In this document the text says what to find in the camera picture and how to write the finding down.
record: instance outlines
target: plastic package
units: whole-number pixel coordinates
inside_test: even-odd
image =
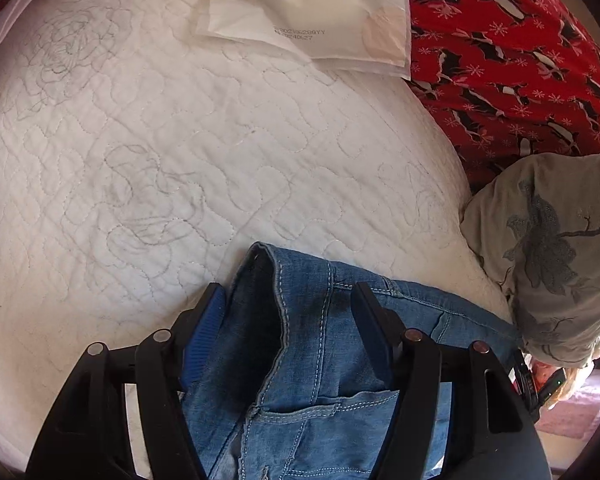
[[[209,0],[198,32],[273,44],[322,68],[409,76],[408,0]]]

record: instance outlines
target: quilted bedspread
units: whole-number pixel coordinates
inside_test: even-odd
[[[446,137],[398,78],[194,34],[204,0],[34,0],[0,46],[0,457],[84,348],[138,343],[264,240],[510,319]]]

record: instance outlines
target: denim garment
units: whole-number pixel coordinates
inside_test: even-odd
[[[206,370],[182,403],[210,478],[368,478],[397,393],[376,379],[362,346],[349,306],[356,282],[439,343],[483,340],[503,362],[519,345],[515,327],[453,294],[254,244]],[[442,386],[425,478],[445,450]]]

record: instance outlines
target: white quilt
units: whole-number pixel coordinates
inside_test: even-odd
[[[193,34],[200,0],[35,0],[0,46],[0,457],[83,349],[136,344],[265,240],[509,319],[405,83]]]

